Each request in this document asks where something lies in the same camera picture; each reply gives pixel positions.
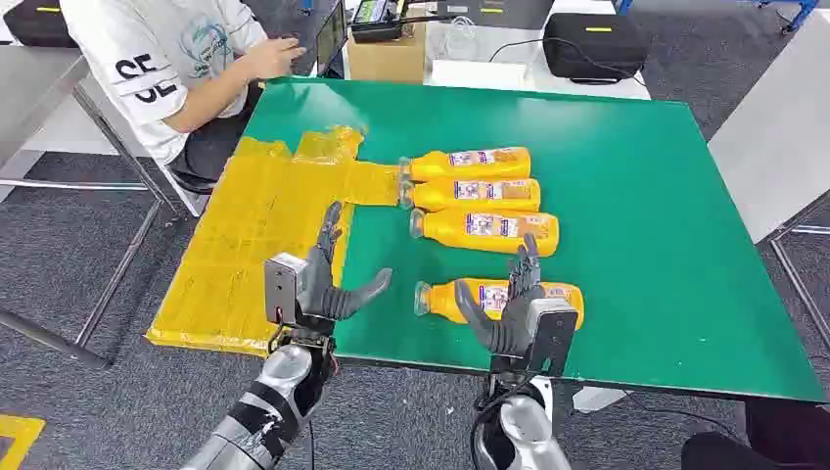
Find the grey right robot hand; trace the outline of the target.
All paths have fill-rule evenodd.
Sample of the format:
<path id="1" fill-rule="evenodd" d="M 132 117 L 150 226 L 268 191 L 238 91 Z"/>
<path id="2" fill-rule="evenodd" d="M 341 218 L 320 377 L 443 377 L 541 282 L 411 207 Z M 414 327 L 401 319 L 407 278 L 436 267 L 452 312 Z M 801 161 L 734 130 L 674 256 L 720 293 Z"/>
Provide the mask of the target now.
<path id="1" fill-rule="evenodd" d="M 485 314 L 464 281 L 454 282 L 454 299 L 459 311 L 479 342 L 494 354 L 521 356 L 527 351 L 533 339 L 528 327 L 530 303 L 544 297 L 537 245 L 530 233 L 524 235 L 510 269 L 508 302 L 498 321 Z"/>

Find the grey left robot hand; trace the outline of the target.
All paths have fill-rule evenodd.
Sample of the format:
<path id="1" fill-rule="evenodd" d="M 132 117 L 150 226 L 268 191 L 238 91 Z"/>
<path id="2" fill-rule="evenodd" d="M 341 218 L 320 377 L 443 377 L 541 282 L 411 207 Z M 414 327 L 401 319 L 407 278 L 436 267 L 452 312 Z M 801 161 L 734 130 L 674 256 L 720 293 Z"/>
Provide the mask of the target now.
<path id="1" fill-rule="evenodd" d="M 351 318 L 389 286 L 393 270 L 381 268 L 374 278 L 355 290 L 345 290 L 333 283 L 332 261 L 334 249 L 342 234 L 337 227 L 343 205 L 333 202 L 326 209 L 315 244 L 309 249 L 306 261 L 307 295 L 300 300 L 304 315 L 341 321 Z"/>

